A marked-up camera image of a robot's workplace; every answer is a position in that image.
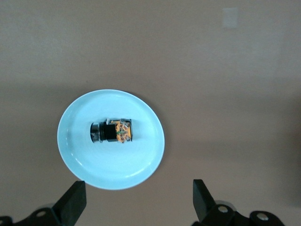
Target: table surface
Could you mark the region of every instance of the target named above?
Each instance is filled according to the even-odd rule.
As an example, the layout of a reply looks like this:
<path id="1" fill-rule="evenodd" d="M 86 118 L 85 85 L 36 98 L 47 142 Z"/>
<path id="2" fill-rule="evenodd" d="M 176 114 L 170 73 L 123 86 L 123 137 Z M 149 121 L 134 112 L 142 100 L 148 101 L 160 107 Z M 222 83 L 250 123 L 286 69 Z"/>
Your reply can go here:
<path id="1" fill-rule="evenodd" d="M 66 107 L 130 92 L 160 118 L 157 171 L 87 185 L 77 226 L 190 226 L 192 180 L 248 216 L 301 222 L 301 2 L 0 1 L 0 215 L 56 202 L 77 178 L 59 154 Z"/>

